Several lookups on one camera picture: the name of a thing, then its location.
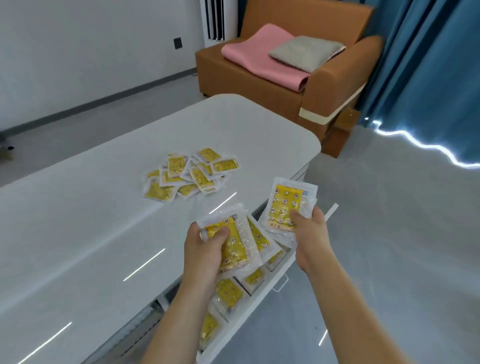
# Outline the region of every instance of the person's left hand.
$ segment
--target person's left hand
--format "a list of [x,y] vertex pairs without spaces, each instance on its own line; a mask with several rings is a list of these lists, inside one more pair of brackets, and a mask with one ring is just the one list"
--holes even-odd
[[190,225],[185,239],[181,287],[193,292],[196,299],[209,301],[212,298],[222,260],[222,245],[229,234],[229,228],[223,226],[204,242],[197,223]]

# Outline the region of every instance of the finger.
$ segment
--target finger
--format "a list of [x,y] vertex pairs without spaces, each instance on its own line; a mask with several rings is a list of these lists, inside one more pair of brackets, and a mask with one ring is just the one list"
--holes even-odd
[[308,220],[307,218],[303,217],[302,215],[300,215],[300,212],[298,212],[297,210],[295,210],[294,208],[290,210],[290,218],[292,219],[292,221],[295,223],[295,225],[301,225],[303,224],[306,220]]
[[312,220],[313,220],[314,222],[316,222],[317,224],[323,224],[323,223],[325,223],[325,215],[324,215],[324,213],[321,211],[321,209],[319,209],[317,206],[315,206],[315,207],[313,208]]
[[185,239],[185,245],[196,244],[201,240],[200,238],[200,228],[196,221],[191,223],[187,231],[187,238]]
[[214,236],[207,240],[207,244],[217,245],[219,248],[223,245],[230,235],[230,229],[228,226],[222,226]]

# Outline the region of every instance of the gray cushion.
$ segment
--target gray cushion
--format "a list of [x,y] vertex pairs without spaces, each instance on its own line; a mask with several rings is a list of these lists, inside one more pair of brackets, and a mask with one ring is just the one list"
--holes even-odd
[[270,57],[302,71],[312,73],[334,55],[345,49],[331,40],[296,36],[270,51]]

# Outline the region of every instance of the orange leather couch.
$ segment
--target orange leather couch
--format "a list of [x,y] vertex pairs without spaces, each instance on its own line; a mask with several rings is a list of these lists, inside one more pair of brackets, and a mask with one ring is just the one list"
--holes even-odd
[[[334,0],[248,0],[240,38],[195,54],[200,91],[242,95],[312,131],[323,140],[328,124],[363,89],[380,57],[379,36],[361,39],[373,8]],[[347,49],[315,70],[299,93],[264,80],[225,59],[227,43],[250,38],[272,23],[294,36],[343,43]]]

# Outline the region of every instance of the dark gray baseboard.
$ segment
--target dark gray baseboard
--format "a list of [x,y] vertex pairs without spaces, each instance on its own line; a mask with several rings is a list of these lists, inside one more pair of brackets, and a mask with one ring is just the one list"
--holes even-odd
[[79,113],[84,112],[84,111],[88,111],[88,110],[91,110],[91,109],[94,109],[94,108],[98,108],[99,106],[108,104],[108,103],[113,102],[113,101],[120,100],[124,97],[128,97],[128,96],[131,96],[131,95],[138,94],[140,92],[149,90],[153,87],[163,85],[167,82],[177,80],[179,78],[188,76],[190,74],[194,74],[196,72],[197,72],[196,68],[191,68],[189,70],[182,71],[182,72],[173,74],[171,76],[164,77],[164,78],[161,78],[159,80],[149,82],[147,84],[143,84],[143,85],[140,85],[140,86],[137,86],[137,87],[133,87],[133,88],[130,88],[130,89],[125,90],[125,91],[120,91],[120,92],[117,92],[116,94],[106,96],[106,97],[103,97],[103,98],[99,98],[98,100],[90,101],[90,102],[87,102],[86,104],[75,106],[74,108],[71,108],[71,109],[68,109],[68,110],[60,111],[60,112],[57,112],[57,113],[52,114],[52,115],[44,116],[43,118],[40,118],[40,119],[36,119],[36,120],[33,120],[33,121],[26,122],[25,124],[22,124],[22,125],[14,126],[10,129],[6,129],[6,130],[2,131],[0,136],[8,138],[10,136],[17,135],[17,134],[26,132],[28,130],[38,128],[39,126],[49,124],[49,123],[54,122],[54,121],[58,121],[58,120],[67,118],[69,116],[79,114]]

